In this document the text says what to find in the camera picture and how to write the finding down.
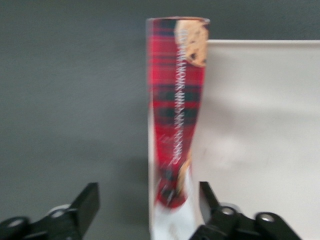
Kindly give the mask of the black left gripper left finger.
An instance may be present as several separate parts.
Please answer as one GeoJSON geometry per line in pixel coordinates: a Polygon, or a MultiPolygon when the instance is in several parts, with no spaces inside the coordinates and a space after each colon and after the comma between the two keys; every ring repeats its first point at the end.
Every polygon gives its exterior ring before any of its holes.
{"type": "Polygon", "coordinates": [[[2,240],[82,240],[100,208],[97,182],[88,183],[71,204],[52,208],[43,218],[31,222],[14,216],[0,222],[2,240]]]}

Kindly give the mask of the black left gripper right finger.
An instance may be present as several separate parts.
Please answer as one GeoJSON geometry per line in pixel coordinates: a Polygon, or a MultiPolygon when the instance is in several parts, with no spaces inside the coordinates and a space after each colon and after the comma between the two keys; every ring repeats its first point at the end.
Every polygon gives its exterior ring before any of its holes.
{"type": "Polygon", "coordinates": [[[237,205],[220,202],[207,181],[198,184],[203,223],[191,235],[193,240],[307,240],[282,216],[260,211],[253,218],[237,205]]]}

